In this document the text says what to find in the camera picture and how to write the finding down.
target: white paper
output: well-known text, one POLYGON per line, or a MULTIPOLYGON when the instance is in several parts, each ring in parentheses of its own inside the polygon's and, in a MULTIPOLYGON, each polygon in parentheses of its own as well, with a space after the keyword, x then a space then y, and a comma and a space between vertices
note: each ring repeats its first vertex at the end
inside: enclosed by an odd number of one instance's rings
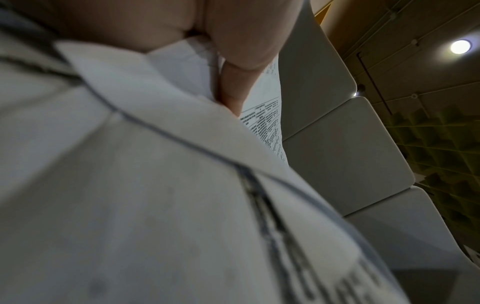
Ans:
MULTIPOLYGON (((179 88, 215 101, 219 70, 225 61, 204 36, 192 37, 152 51, 148 58, 179 88)), ((278 56, 269 64, 247 97, 240 120, 285 163, 280 119, 282 96, 278 56)))

